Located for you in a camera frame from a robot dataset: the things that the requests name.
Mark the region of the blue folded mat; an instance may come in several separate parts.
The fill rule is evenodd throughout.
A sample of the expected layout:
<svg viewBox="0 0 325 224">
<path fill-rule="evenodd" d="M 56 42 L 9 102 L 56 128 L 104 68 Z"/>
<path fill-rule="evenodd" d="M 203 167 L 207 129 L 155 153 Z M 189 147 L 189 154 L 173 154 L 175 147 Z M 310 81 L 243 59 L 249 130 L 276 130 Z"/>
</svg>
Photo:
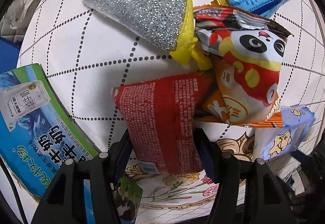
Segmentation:
<svg viewBox="0 0 325 224">
<path fill-rule="evenodd" d="M 19 53 L 19 45 L 0 37 L 0 74 L 16 68 Z"/>
</svg>

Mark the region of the panda orange snack bag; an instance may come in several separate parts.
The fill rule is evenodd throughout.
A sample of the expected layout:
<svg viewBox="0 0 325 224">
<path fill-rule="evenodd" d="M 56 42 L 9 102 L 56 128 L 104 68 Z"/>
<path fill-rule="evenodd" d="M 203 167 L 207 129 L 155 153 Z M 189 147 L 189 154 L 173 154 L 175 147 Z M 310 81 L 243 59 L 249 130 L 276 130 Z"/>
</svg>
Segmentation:
<svg viewBox="0 0 325 224">
<path fill-rule="evenodd" d="M 195 118 L 248 127 L 282 126 L 277 88 L 290 32 L 270 19 L 222 5 L 195 7 L 196 36 L 215 87 Z"/>
</svg>

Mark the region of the light blue tissue pack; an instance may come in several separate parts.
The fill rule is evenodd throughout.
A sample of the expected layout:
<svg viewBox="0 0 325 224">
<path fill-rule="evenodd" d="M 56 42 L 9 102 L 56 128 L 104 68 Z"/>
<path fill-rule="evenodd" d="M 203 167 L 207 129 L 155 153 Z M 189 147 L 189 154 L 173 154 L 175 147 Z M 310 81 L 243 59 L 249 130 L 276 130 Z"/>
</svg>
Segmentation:
<svg viewBox="0 0 325 224">
<path fill-rule="evenodd" d="M 265 161 L 297 150 L 316 121 L 315 114 L 305 105 L 282 107 L 282 126 L 255 129 L 253 158 Z"/>
</svg>

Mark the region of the cream puffer jacket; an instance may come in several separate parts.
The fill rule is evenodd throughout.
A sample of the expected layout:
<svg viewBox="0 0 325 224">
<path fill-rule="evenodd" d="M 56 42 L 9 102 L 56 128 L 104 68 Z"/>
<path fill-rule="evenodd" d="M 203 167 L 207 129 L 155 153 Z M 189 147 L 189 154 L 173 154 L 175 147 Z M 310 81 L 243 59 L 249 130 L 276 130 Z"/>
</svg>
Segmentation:
<svg viewBox="0 0 325 224">
<path fill-rule="evenodd" d="M 22 42 L 41 0 L 13 0 L 1 19 L 1 37 L 14 43 Z"/>
</svg>

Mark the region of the silver glitter yellow pouch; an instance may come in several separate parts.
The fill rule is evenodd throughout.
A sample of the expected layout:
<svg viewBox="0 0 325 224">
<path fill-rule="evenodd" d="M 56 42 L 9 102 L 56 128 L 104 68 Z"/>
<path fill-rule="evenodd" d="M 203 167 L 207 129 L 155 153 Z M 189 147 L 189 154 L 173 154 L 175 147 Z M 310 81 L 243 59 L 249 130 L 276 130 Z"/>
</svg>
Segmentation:
<svg viewBox="0 0 325 224">
<path fill-rule="evenodd" d="M 192 0 L 82 0 L 88 7 L 120 23 L 153 46 L 200 70 L 212 63 L 198 43 Z"/>
</svg>

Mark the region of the red snack packet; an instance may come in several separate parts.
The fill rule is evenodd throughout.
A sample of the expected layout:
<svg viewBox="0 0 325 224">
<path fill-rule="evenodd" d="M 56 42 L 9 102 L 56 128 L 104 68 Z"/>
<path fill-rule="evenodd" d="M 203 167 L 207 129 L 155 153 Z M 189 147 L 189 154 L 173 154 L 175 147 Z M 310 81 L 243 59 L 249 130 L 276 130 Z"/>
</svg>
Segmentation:
<svg viewBox="0 0 325 224">
<path fill-rule="evenodd" d="M 195 112 L 214 83 L 213 74 L 197 71 L 112 89 L 143 172 L 202 171 L 192 125 Z"/>
</svg>

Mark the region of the floral patterned tablecloth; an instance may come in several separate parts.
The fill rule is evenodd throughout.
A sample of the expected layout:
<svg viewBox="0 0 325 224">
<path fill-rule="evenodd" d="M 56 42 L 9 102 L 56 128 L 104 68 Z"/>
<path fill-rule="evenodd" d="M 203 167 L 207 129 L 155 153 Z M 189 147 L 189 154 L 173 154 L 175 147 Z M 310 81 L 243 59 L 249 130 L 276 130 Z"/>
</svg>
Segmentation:
<svg viewBox="0 0 325 224">
<path fill-rule="evenodd" d="M 313 0 L 291 0 L 274 20 L 291 32 L 280 73 L 283 106 L 304 104 L 316 116 L 300 145 L 310 153 L 324 130 L 324 23 Z M 18 64 L 38 63 L 67 112 L 102 151 L 119 140 L 126 123 L 110 91 L 196 69 L 184 67 L 161 49 L 81 0 L 42 0 L 26 31 Z M 128 175 L 143 188 L 138 223 L 175 223 L 209 213 L 217 187 L 204 172 L 149 175 L 131 157 Z"/>
</svg>

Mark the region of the milk carton cardboard box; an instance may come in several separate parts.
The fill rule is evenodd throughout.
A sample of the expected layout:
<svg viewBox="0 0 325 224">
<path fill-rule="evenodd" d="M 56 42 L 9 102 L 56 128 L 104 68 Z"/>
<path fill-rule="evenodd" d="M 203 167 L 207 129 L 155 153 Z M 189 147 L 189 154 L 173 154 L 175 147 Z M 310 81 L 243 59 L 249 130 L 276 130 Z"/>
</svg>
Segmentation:
<svg viewBox="0 0 325 224">
<path fill-rule="evenodd" d="M 101 152 L 61 106 L 41 65 L 1 74 L 1 167 L 37 202 L 67 159 L 92 160 Z M 120 223 L 135 223 L 142 189 L 123 176 L 113 196 Z M 84 181 L 87 223 L 96 223 L 90 182 Z"/>
</svg>

